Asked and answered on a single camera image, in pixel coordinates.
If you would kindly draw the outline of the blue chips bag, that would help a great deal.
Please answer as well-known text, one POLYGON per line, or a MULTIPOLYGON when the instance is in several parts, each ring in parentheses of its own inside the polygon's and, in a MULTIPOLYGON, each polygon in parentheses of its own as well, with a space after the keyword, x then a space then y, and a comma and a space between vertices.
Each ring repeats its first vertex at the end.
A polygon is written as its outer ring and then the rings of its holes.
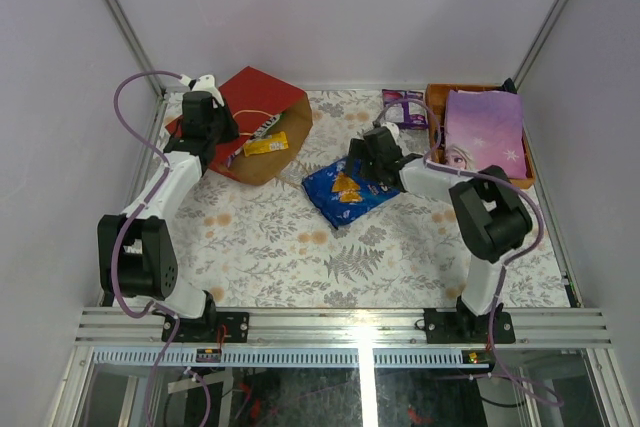
POLYGON ((393 199, 399 191, 366 180, 356 171, 347 174, 343 157, 302 180, 302 188, 320 214, 334 228, 348 226, 355 220, 393 199))

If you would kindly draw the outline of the purple snack packet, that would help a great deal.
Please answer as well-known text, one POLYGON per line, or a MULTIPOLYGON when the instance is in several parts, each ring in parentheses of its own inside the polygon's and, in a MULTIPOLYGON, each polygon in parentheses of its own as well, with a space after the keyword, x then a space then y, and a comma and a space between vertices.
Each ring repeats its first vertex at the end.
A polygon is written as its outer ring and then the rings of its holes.
POLYGON ((401 130, 426 130, 428 116, 421 105, 424 94, 412 90, 382 90, 383 115, 385 122, 396 124, 401 130))

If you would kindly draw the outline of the red brown paper bag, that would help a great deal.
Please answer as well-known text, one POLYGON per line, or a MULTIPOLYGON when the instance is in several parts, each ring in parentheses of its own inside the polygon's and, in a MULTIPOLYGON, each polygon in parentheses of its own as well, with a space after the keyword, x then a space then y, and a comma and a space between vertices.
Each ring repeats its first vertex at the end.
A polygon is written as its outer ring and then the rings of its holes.
POLYGON ((164 152, 186 152, 196 156, 203 169, 243 184, 263 185, 294 160, 306 140, 313 125, 308 96, 302 89, 253 67, 244 68, 217 87, 239 127, 239 137, 218 145, 213 141, 179 143, 175 134, 181 115, 167 126, 170 139, 164 152), (277 132, 286 133, 288 150, 244 155, 245 143, 277 132))

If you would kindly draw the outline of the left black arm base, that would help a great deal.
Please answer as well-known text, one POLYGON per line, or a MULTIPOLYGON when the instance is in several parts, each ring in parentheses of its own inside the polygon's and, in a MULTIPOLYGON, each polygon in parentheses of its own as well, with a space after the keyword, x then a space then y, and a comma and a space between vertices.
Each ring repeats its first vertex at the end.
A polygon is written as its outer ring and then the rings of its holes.
POLYGON ((242 311, 221 311, 213 296, 207 292, 203 314, 195 319, 179 319, 173 342, 179 343, 246 343, 250 327, 250 314, 242 311))

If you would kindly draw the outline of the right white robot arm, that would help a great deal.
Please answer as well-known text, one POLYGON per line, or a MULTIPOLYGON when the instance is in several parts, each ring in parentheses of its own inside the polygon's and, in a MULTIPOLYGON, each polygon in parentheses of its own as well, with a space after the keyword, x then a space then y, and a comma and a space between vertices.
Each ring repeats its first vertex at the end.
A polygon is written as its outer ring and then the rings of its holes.
POLYGON ((522 192, 504 171, 455 169, 416 153, 403 154, 392 130, 377 126, 350 141, 345 173, 415 196, 449 202, 470 252, 466 287, 453 310, 426 309, 420 328, 429 344, 513 344, 512 318, 500 292, 505 262, 522 247, 533 223, 522 192))

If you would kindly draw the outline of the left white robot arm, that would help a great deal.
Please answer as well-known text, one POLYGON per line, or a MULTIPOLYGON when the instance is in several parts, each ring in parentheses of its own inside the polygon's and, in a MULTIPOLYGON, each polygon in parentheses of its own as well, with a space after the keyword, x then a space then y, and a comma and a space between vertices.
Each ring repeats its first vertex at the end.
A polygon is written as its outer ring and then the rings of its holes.
POLYGON ((135 319, 155 311, 164 315, 174 340, 208 341, 220 327, 211 294, 179 272, 169 222, 201 180, 219 145, 239 136, 226 100, 219 93, 190 91, 182 115, 162 149, 160 165, 135 200, 97 226, 102 288, 135 319))

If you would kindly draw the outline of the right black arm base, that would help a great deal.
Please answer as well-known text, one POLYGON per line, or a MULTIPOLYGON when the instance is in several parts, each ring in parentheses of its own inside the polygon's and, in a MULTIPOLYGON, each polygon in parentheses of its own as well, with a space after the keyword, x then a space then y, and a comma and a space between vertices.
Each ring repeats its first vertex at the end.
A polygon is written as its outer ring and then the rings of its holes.
MULTIPOLYGON (((425 308, 422 317, 414 322, 414 328, 423 332, 429 344, 489 344, 490 314, 474 315, 460 298, 454 310, 425 308)), ((503 311, 503 303, 497 304, 493 317, 495 344, 514 344, 515 331, 511 315, 503 311)))

